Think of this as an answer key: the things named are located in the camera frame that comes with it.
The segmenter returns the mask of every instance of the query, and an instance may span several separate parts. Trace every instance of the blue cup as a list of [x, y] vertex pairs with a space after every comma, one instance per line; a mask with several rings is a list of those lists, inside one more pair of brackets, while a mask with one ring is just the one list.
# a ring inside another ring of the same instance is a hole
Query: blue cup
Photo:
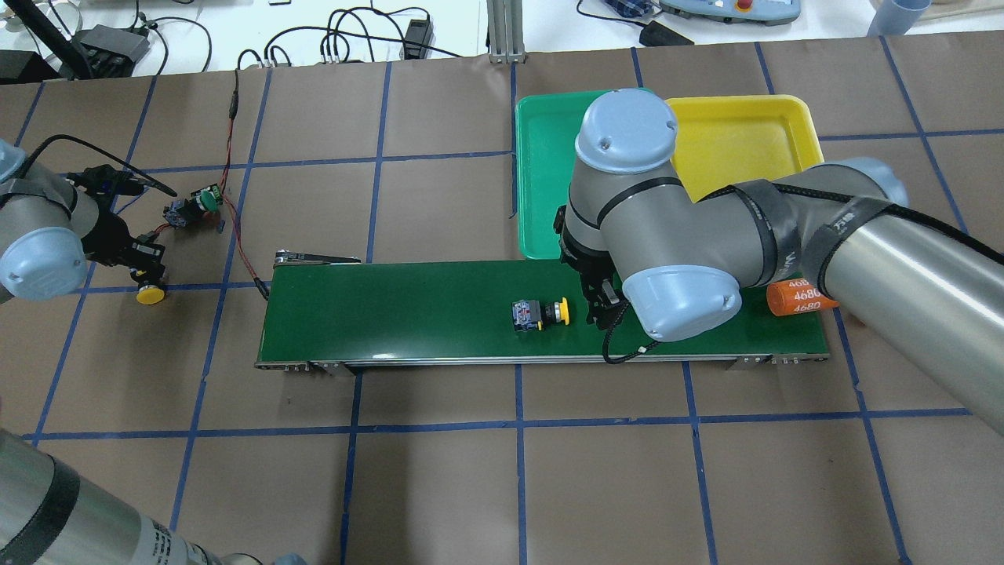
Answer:
[[903, 35], [931, 7], [931, 0], [884, 0], [868, 27], [868, 36]]

